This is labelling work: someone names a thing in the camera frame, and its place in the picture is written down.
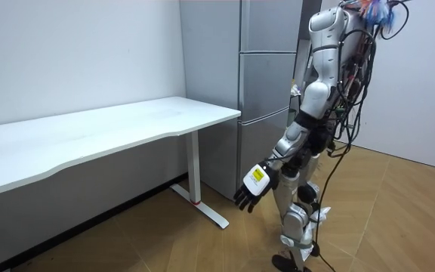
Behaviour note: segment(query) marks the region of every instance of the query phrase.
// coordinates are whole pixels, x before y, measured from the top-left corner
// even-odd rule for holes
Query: cabinet door
[[[295,54],[242,54],[241,121],[251,122],[289,106]]]
[[[302,1],[242,0],[241,51],[296,51]]]
[[[271,155],[276,143],[285,133],[287,120],[288,109],[285,109],[266,119],[240,125],[238,187],[242,185],[242,179],[255,164]]]

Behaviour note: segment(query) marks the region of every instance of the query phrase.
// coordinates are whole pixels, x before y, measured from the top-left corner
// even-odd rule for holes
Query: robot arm
[[[259,162],[243,178],[243,185],[234,196],[241,210],[249,204],[248,211],[252,212],[260,198],[270,188],[276,188],[279,170],[303,147],[310,131],[322,122],[336,101],[338,46],[349,18],[337,7],[319,12],[310,19],[313,66],[319,77],[306,88],[299,114],[273,148],[271,156]]]

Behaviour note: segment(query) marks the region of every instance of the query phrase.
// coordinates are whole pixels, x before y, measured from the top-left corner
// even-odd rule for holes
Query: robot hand
[[[258,204],[261,197],[278,185],[278,172],[273,170],[265,161],[255,165],[246,174],[243,185],[234,194],[234,203],[240,210],[249,204],[248,212],[253,212],[253,208]]]

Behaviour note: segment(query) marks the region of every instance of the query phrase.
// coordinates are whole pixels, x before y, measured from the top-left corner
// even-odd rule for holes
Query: wire bundle
[[[338,56],[339,56],[339,59],[338,59],[338,71],[339,72],[338,72],[338,74],[341,76],[346,76],[345,74],[342,75],[341,60],[340,60],[341,49],[342,49],[344,43],[346,42],[346,39],[350,35],[352,35],[356,32],[361,32],[363,34],[363,38],[364,38],[363,44],[365,45],[365,47],[362,48],[362,51],[361,51],[362,56],[361,56],[361,59],[358,63],[359,71],[356,71],[354,73],[355,76],[353,76],[353,77],[347,77],[346,79],[342,78],[342,80],[337,84],[337,92],[339,93],[339,96],[340,96],[338,99],[340,99],[340,102],[338,103],[337,107],[334,109],[333,112],[335,112],[335,116],[338,116],[338,118],[331,118],[331,119],[329,119],[329,121],[335,122],[335,124],[334,124],[335,127],[333,129],[334,140],[341,139],[343,133],[346,132],[347,143],[344,146],[335,150],[335,151],[337,151],[337,150],[344,149],[343,152],[341,152],[339,154],[335,154],[335,155],[330,154],[330,157],[335,157],[335,158],[338,157],[339,159],[338,159],[337,163],[335,164],[335,167],[332,169],[332,171],[330,172],[329,176],[327,177],[327,179],[325,181],[325,185],[323,187],[323,192],[322,192],[322,195],[319,199],[320,209],[318,210],[319,211],[318,218],[320,218],[320,211],[321,211],[321,207],[322,207],[323,197],[325,196],[325,192],[326,192],[327,186],[329,185],[330,179],[332,178],[332,175],[337,170],[338,166],[340,165],[340,163],[343,160],[343,158],[345,157],[345,155],[347,155],[347,153],[352,148],[352,143],[355,141],[355,139],[358,136],[359,131],[360,131],[360,117],[362,114],[363,102],[366,99],[367,94],[369,92],[369,84],[370,84],[370,81],[372,79],[372,70],[373,70],[373,66],[374,66],[375,51],[377,48],[375,40],[376,40],[379,33],[381,34],[381,37],[383,39],[389,40],[389,39],[392,39],[393,37],[395,37],[397,34],[399,34],[400,31],[402,31],[402,29],[407,24],[407,21],[409,19],[409,9],[407,8],[406,4],[403,3],[405,1],[408,1],[408,0],[404,0],[404,1],[391,0],[391,1],[386,2],[387,9],[390,9],[389,14],[393,14],[391,9],[393,7],[395,7],[396,5],[402,5],[406,9],[406,13],[407,13],[406,21],[400,27],[399,31],[397,31],[391,37],[388,37],[388,38],[384,37],[384,30],[389,31],[386,27],[391,28],[391,25],[387,26],[387,24],[383,24],[383,23],[374,23],[374,24],[371,24],[371,32],[363,30],[363,29],[355,29],[355,30],[352,30],[352,31],[346,33],[344,35],[344,37],[340,40],[339,48],[338,48],[338,50],[339,50],[339,52],[338,52]],[[375,10],[376,7],[374,7],[372,5],[372,2],[380,2],[380,0],[363,0],[362,2],[370,2],[371,3],[367,8],[365,8],[363,10],[363,14],[374,15],[375,13],[380,12],[380,11]],[[360,74],[361,74],[360,70],[361,69],[365,69],[365,72],[363,73],[363,77],[360,77]],[[352,98],[350,99],[350,97],[348,96],[348,93],[347,93],[347,89],[350,87],[350,81],[355,80],[355,77],[357,77],[357,76],[358,76],[357,79],[359,80],[359,83],[360,83],[359,92],[358,92],[358,94],[355,94],[354,96],[352,96]],[[356,112],[355,118],[351,122],[349,116],[350,116],[350,113],[355,106],[358,106],[359,108]],[[319,237],[318,234],[319,234],[319,224],[316,226],[316,232],[315,232],[315,241],[317,244],[318,244],[318,237]],[[319,254],[319,256],[330,267],[330,269],[335,272],[335,269],[327,262],[327,260],[325,260],[321,254]]]

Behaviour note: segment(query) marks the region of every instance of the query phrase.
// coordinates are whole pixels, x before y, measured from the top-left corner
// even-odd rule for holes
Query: yellow label
[[[261,181],[261,179],[264,177],[263,173],[261,173],[259,168],[256,168],[256,170],[253,172],[253,176],[256,178],[257,181]]]

